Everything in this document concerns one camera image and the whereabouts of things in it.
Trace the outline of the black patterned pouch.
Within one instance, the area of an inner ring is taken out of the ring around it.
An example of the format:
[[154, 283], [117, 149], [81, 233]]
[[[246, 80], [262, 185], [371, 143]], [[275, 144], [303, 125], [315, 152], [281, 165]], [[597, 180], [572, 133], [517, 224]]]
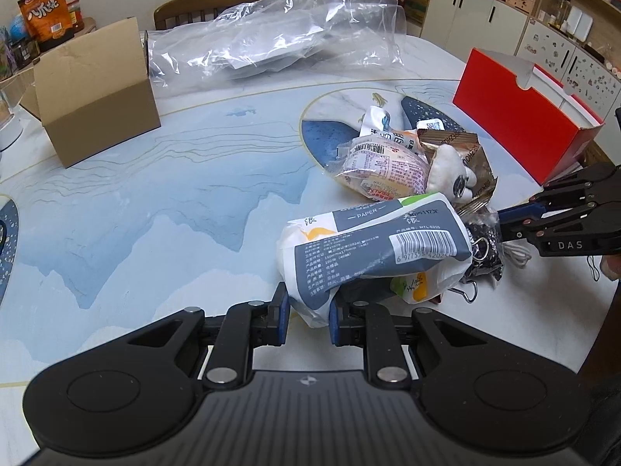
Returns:
[[498, 214], [484, 207], [464, 218], [464, 225], [470, 235], [472, 263], [461, 282], [475, 282], [488, 276], [499, 282], [504, 270], [504, 251]]

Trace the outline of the gold foil snack bag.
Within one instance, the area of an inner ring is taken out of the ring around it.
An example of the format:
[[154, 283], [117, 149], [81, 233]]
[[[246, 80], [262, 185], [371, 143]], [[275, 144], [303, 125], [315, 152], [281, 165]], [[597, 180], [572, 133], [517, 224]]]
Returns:
[[480, 208], [488, 205], [497, 185], [497, 178], [491, 171], [487, 155], [479, 143], [478, 137], [472, 132], [451, 132], [450, 130], [419, 129], [418, 138], [430, 162], [437, 148], [448, 144], [458, 151], [463, 163], [471, 169], [476, 177], [477, 184], [473, 188], [473, 200], [465, 204], [452, 204], [458, 214], [467, 217]]

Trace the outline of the white blue tissue pack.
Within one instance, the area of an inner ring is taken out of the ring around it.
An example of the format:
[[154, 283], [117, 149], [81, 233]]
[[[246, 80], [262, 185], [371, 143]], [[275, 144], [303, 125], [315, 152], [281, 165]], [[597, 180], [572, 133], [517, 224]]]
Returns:
[[472, 237], [440, 193], [293, 220], [277, 242], [291, 305], [315, 328], [328, 325], [331, 301], [350, 282], [386, 279], [418, 304], [457, 284], [473, 262]]

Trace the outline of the pink white snack packet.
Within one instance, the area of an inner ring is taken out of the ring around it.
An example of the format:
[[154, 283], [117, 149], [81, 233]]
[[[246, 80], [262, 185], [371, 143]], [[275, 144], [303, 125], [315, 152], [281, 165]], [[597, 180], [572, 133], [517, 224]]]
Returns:
[[373, 201], [388, 201], [426, 192], [429, 165], [414, 150], [377, 135], [338, 147], [326, 165], [338, 182]]

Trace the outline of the red white cardboard box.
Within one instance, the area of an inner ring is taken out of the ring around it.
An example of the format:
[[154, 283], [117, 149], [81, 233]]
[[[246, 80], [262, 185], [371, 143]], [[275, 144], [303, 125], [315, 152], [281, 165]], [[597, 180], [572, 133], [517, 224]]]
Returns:
[[472, 49], [453, 103], [543, 185], [577, 164], [603, 120], [537, 64]]

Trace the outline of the white blue snack packet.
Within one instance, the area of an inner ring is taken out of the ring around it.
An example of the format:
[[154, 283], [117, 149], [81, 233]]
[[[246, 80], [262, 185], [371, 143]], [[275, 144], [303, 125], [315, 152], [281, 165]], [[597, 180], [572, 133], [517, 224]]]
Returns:
[[435, 118], [417, 121], [414, 129], [393, 129], [390, 126], [390, 114], [382, 107], [371, 106], [361, 119], [359, 136], [375, 135], [408, 150], [421, 151], [419, 129], [443, 130], [444, 125], [440, 119]]

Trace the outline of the white cabinet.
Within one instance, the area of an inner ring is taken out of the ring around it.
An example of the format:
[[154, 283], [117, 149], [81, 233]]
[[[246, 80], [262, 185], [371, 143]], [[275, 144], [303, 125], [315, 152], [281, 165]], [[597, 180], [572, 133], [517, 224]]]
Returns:
[[499, 0], [429, 0], [421, 38], [464, 62], [472, 49], [514, 55], [526, 21]]

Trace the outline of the brown cardboard box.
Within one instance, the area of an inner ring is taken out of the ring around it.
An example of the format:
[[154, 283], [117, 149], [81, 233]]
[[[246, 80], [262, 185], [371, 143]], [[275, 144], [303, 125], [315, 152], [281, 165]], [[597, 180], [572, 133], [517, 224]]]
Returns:
[[160, 126], [134, 17], [55, 47], [33, 72], [20, 104], [64, 167]]

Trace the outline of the clear plastic bag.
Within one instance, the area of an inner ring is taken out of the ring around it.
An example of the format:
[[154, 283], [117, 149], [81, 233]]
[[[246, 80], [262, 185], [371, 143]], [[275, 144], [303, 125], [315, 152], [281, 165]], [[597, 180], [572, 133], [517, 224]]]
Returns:
[[258, 0], [214, 20], [150, 31], [149, 77], [159, 98], [199, 92], [294, 66], [321, 73], [402, 62], [397, 0]]

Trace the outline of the wooden chair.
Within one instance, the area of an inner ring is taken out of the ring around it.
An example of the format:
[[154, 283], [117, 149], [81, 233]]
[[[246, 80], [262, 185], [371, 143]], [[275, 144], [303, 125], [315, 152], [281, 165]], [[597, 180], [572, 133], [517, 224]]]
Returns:
[[153, 20], [157, 31], [165, 31], [177, 25], [207, 21], [208, 16], [217, 18], [224, 10], [241, 3], [259, 0], [170, 0], [154, 10]]

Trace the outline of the orange snack bag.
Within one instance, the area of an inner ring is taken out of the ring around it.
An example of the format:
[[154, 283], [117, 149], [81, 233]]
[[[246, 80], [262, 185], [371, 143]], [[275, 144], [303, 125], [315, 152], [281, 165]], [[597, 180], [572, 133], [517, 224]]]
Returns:
[[73, 22], [66, 0], [19, 0], [28, 34], [38, 42], [73, 37]]

